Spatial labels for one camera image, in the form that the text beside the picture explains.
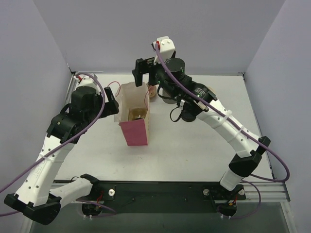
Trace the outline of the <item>brown paper takeout bag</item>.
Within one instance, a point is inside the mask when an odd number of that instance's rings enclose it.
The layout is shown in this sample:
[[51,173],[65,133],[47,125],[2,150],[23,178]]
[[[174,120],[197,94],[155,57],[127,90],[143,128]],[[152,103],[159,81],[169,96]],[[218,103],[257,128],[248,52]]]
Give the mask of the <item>brown paper takeout bag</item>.
[[119,112],[114,115],[128,146],[147,146],[149,141],[151,89],[146,83],[137,87],[134,82],[119,86],[115,99]]

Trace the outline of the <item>brown cardboard cup carrier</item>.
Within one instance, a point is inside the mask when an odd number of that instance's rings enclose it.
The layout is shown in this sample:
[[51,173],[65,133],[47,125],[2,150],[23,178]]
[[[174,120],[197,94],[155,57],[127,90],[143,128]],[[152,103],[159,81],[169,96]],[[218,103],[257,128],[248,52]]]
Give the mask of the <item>brown cardboard cup carrier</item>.
[[129,109],[128,121],[145,119],[147,115],[147,108],[131,108]]
[[156,90],[157,90],[156,85],[148,86],[147,96],[149,97],[149,100],[153,100],[157,96]]

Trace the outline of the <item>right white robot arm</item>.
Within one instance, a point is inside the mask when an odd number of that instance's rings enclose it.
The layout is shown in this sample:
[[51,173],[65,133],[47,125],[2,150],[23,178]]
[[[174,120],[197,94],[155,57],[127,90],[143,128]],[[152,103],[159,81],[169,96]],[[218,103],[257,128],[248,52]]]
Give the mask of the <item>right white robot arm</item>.
[[165,62],[172,75],[192,95],[180,88],[167,74],[163,66],[154,62],[154,58],[137,59],[132,74],[136,86],[142,85],[142,76],[149,75],[148,83],[158,85],[182,109],[180,118],[192,122],[199,119],[214,129],[235,151],[229,163],[229,169],[220,180],[220,185],[232,191],[239,182],[259,165],[262,155],[270,145],[266,136],[258,136],[248,131],[230,110],[225,109],[216,94],[204,84],[197,83],[185,74],[185,63],[180,58],[170,58]]

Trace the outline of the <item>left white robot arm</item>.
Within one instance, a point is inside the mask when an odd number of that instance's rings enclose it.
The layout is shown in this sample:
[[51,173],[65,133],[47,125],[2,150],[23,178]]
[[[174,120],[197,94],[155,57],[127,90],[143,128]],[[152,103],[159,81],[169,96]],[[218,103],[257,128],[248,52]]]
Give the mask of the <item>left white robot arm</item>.
[[101,94],[97,88],[82,86],[71,94],[71,102],[52,118],[42,150],[22,186],[8,194],[4,203],[27,218],[48,225],[67,204],[86,197],[99,196],[99,180],[83,174],[75,181],[52,189],[53,181],[66,156],[94,120],[115,115],[119,105],[110,87]]

